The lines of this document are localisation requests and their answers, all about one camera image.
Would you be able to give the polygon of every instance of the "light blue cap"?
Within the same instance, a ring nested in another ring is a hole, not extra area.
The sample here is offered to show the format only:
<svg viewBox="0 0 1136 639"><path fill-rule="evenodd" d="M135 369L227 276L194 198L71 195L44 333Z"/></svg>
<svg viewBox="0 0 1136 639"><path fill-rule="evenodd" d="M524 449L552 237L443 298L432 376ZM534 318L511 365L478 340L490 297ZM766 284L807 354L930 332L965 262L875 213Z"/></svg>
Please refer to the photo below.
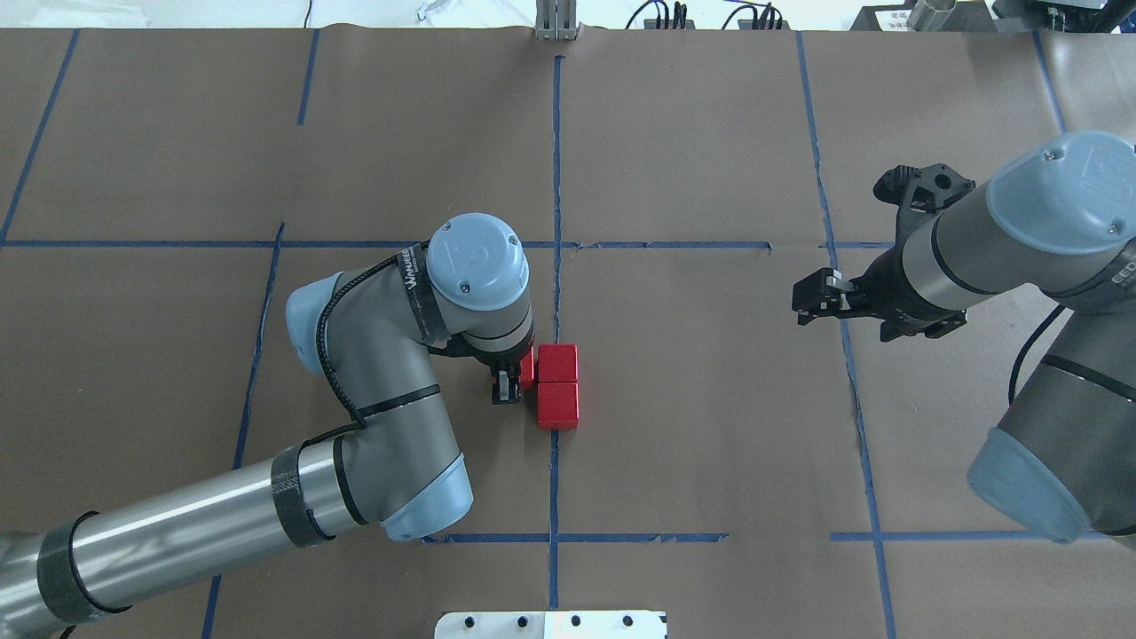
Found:
<svg viewBox="0 0 1136 639"><path fill-rule="evenodd" d="M999 171L986 206L1011 238L1041 251L1120 248L1136 236L1136 152L1111 133L1064 133Z"/></svg>
<svg viewBox="0 0 1136 639"><path fill-rule="evenodd" d="M967 481L984 501L1050 541L1072 543L1092 525L1061 480L1002 429L991 429Z"/></svg>
<svg viewBox="0 0 1136 639"><path fill-rule="evenodd" d="M435 231L426 268L445 299L470 310L500 310L528 287L520 239L508 224L484 213L463 213Z"/></svg>
<svg viewBox="0 0 1136 639"><path fill-rule="evenodd" d="M474 505L474 491L466 473L466 456L458 457L414 499L379 522L394 541L420 539L466 516Z"/></svg>
<svg viewBox="0 0 1136 639"><path fill-rule="evenodd" d="M324 374L324 367L319 365L319 355L316 352L316 323L319 322L319 315L324 313L327 301L332 299L335 282L342 274L340 271L331 277L300 287L292 291L287 305L284 306L287 337L292 340L292 348L300 356L303 367L317 375Z"/></svg>

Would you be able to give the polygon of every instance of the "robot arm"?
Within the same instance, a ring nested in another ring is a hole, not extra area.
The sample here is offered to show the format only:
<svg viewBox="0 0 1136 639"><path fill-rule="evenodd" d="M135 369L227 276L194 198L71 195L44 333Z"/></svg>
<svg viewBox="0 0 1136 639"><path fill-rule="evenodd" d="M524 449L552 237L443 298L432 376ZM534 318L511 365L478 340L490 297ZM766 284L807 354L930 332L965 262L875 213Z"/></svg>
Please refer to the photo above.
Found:
<svg viewBox="0 0 1136 639"><path fill-rule="evenodd" d="M880 340L939 338L966 309L1024 283L1076 313L971 465L987 503L1071 542L1136 539L1136 155L1100 132L1061 135L975 189L945 165L897 167L895 247L860 277L794 287L799 323L883 320Z"/></svg>
<svg viewBox="0 0 1136 639"><path fill-rule="evenodd" d="M44 534L0 534L0 639L40 639L368 522L402 541L468 512L429 355L478 357L500 373L494 403L519 399L512 371L533 330L512 230L458 216L428 246L298 290L286 313L301 360L333 381L352 426Z"/></svg>

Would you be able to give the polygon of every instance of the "red block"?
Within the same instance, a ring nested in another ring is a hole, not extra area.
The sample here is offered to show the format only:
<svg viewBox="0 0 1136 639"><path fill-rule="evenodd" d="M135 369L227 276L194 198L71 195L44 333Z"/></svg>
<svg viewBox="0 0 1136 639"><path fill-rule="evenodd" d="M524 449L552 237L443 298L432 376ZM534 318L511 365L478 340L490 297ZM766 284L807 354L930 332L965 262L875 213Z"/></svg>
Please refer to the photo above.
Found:
<svg viewBox="0 0 1136 639"><path fill-rule="evenodd" d="M533 363L533 349L520 360L520 390L533 390L536 385L536 366Z"/></svg>
<svg viewBox="0 0 1136 639"><path fill-rule="evenodd" d="M537 349L536 366L537 381L542 384L579 381L574 343L542 343Z"/></svg>
<svg viewBox="0 0 1136 639"><path fill-rule="evenodd" d="M570 430L579 425L576 382L536 384L536 425L546 431Z"/></svg>

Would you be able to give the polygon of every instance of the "white bracket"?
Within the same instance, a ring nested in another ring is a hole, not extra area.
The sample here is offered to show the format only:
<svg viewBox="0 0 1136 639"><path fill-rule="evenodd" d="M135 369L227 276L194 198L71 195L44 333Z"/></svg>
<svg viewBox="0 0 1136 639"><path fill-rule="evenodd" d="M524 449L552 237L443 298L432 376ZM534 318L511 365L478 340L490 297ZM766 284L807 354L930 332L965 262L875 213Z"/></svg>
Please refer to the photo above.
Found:
<svg viewBox="0 0 1136 639"><path fill-rule="evenodd" d="M667 613L552 611L449 613L434 639L667 639Z"/></svg>
<svg viewBox="0 0 1136 639"><path fill-rule="evenodd" d="M576 40L576 0L536 0L537 40Z"/></svg>

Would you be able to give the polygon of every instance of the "white floor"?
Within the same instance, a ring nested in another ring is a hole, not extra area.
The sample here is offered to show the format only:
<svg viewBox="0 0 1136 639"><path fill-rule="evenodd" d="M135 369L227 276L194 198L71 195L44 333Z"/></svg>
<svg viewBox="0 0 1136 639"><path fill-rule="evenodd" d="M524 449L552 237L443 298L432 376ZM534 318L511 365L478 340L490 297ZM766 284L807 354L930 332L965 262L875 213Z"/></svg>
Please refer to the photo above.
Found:
<svg viewBox="0 0 1136 639"><path fill-rule="evenodd" d="M860 7L871 1L777 0L776 6L794 28L846 31ZM640 3L579 0L578 18L593 26L623 28ZM690 0L688 6L688 18L699 28L720 28L737 8L732 0ZM419 19L423 8L428 9L425 19ZM308 0L2 0L0 27L299 27L307 10ZM654 10L641 15L653 17ZM311 7L311 26L498 27L532 25L535 17L535 0L312 0Z"/></svg>

